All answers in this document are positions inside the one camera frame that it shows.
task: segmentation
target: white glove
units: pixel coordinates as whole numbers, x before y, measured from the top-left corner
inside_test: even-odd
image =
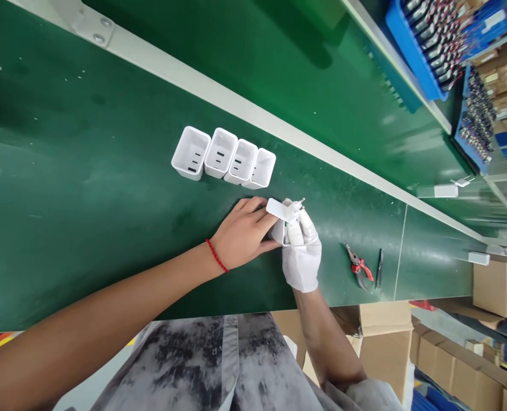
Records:
[[[291,200],[285,199],[283,204],[288,206]],[[318,288],[322,243],[305,209],[301,210],[299,221],[305,244],[282,248],[282,268],[289,285],[297,291],[308,293]]]

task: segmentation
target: gray shirt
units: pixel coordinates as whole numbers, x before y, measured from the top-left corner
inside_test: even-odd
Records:
[[[403,409],[378,380],[322,392],[268,313],[158,321],[138,338],[92,410]]]

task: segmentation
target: green workbench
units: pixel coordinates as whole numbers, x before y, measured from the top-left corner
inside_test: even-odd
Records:
[[[472,173],[341,0],[84,3],[404,190]],[[387,2],[363,4],[393,43]],[[454,96],[436,102],[449,120]],[[427,203],[485,236],[507,228],[506,207],[481,178],[457,199]]]
[[[358,85],[341,92],[353,99],[370,78],[348,75]],[[422,125],[426,113],[392,111],[385,94],[365,91],[358,110],[371,99],[376,119],[399,111],[404,125],[412,119],[413,128],[437,127]],[[362,136],[360,148],[380,131],[378,121],[345,118],[351,127],[343,123],[339,132]],[[199,182],[179,176],[170,161],[188,125],[209,134],[223,127],[273,151],[270,187],[253,192],[208,176]],[[239,198],[254,194],[306,197],[323,244],[319,281],[330,305],[471,292],[472,265],[465,260],[483,244],[0,1],[0,331],[30,327],[184,252],[212,235]],[[372,268],[384,249],[381,292],[356,285],[344,241]],[[195,289],[162,318],[292,307],[281,254],[274,251]]]

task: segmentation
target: red-handled pliers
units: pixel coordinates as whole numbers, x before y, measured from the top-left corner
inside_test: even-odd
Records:
[[[356,274],[356,281],[358,282],[358,285],[365,291],[369,291],[365,283],[363,282],[361,270],[366,272],[367,278],[369,281],[374,281],[373,274],[371,274],[371,270],[368,266],[366,266],[363,259],[359,258],[354,251],[350,248],[348,244],[344,244],[346,247],[346,251],[348,251],[348,256],[350,257],[350,261],[352,262],[352,272]]]

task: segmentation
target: red string bracelet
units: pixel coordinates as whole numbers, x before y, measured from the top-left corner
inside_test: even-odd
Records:
[[[215,260],[219,263],[219,265],[221,266],[221,268],[223,270],[225,270],[225,272],[229,272],[226,269],[226,267],[223,265],[223,263],[221,262],[221,260],[219,259],[219,257],[217,257],[217,253],[215,253],[215,250],[213,249],[211,242],[208,239],[206,239],[206,242],[209,245],[209,249],[212,251],[213,256],[215,257]]]

